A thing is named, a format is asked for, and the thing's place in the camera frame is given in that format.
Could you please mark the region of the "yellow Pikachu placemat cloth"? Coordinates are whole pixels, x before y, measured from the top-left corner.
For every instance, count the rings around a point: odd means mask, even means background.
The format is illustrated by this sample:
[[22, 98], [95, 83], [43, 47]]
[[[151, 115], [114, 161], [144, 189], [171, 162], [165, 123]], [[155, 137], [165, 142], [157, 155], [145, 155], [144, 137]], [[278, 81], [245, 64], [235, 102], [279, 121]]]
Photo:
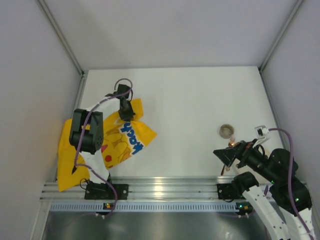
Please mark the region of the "yellow Pikachu placemat cloth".
[[[128, 158], [142, 151], [157, 136], [157, 133], [140, 121], [144, 115], [143, 103], [140, 98], [131, 102], [134, 116], [131, 121], [123, 121], [118, 110], [120, 103], [117, 98], [104, 102], [97, 111], [103, 113], [103, 143], [98, 161], [88, 165], [94, 170], [108, 171]], [[76, 148], [69, 142], [72, 119], [65, 121], [58, 146], [57, 185], [63, 192], [80, 183], [82, 179], [99, 180], [84, 167], [78, 167], [72, 172], [76, 156]]]

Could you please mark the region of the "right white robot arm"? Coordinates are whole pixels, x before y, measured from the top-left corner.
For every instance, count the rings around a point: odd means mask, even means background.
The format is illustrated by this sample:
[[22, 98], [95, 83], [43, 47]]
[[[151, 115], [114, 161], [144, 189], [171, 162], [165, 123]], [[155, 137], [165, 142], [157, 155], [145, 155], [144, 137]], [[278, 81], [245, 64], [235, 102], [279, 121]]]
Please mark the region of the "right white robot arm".
[[240, 141], [213, 154], [225, 167], [238, 161], [237, 168], [251, 171], [238, 174], [230, 183], [231, 193], [220, 199], [245, 199], [263, 222], [273, 240], [315, 240], [312, 200], [308, 188], [295, 173], [298, 165], [282, 148], [267, 154], [256, 140]]

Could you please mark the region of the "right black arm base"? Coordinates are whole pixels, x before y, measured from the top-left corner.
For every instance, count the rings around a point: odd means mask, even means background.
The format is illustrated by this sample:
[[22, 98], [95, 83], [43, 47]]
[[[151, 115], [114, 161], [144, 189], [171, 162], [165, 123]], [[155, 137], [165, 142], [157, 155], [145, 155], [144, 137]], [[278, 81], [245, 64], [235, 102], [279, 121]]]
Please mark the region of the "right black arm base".
[[231, 203], [235, 200], [244, 200], [243, 188], [235, 183], [218, 183], [217, 194], [219, 200]]

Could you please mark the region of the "small grey cup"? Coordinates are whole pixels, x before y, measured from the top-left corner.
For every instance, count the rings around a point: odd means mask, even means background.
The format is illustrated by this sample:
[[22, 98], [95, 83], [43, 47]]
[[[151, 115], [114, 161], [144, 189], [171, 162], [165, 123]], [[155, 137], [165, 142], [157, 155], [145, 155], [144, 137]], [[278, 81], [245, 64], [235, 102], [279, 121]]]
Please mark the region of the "small grey cup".
[[219, 135], [223, 139], [230, 139], [235, 133], [235, 129], [230, 124], [222, 124], [219, 129]]

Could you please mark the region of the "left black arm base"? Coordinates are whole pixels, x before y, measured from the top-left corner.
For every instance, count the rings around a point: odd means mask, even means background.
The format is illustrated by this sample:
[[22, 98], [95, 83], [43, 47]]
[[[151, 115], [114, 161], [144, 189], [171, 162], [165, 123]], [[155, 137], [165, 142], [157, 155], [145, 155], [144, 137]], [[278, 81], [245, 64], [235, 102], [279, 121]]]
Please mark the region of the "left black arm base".
[[[128, 184], [112, 184], [118, 200], [127, 200], [129, 194]], [[115, 200], [116, 195], [112, 188], [106, 183], [93, 183], [88, 180], [84, 194], [85, 200]]]

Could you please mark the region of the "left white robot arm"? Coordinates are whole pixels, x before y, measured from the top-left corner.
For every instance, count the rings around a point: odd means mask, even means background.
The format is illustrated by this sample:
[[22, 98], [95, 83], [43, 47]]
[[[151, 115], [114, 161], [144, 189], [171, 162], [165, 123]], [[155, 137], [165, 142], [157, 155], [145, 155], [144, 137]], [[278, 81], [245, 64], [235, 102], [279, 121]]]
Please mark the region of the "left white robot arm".
[[113, 93], [108, 93], [93, 106], [74, 110], [69, 134], [69, 143], [76, 150], [72, 174], [79, 167], [85, 167], [89, 171], [90, 182], [111, 184], [110, 172], [104, 165], [101, 151], [104, 120], [116, 110], [121, 120], [132, 120], [135, 115], [129, 98], [132, 96], [132, 86], [117, 83]]

